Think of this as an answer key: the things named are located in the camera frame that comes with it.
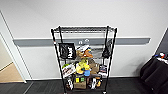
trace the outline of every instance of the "doorway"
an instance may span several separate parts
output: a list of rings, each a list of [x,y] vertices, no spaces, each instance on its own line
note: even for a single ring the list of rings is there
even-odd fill
[[[24,82],[0,37],[0,83]]]

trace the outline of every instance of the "bag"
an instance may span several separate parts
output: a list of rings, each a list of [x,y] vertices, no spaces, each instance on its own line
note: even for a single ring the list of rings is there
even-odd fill
[[[76,50],[74,43],[59,43],[59,52],[62,59],[75,59]]]

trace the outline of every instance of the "caster wheel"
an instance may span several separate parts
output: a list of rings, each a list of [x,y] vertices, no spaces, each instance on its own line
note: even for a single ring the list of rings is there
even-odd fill
[[[106,92],[103,92],[103,94],[106,94]]]

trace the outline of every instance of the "green item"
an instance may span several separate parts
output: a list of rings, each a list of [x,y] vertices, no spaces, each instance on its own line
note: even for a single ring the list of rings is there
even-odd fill
[[[84,82],[85,81],[85,79],[84,78],[81,78],[81,82]]]
[[[69,64],[64,64],[64,65],[62,66],[62,69],[65,68],[65,67],[68,66],[68,65],[69,65]]]

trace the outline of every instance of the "cardboard box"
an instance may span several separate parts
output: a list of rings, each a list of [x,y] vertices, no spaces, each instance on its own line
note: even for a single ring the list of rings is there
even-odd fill
[[[74,88],[86,89],[86,81],[79,82],[79,83],[74,82]]]

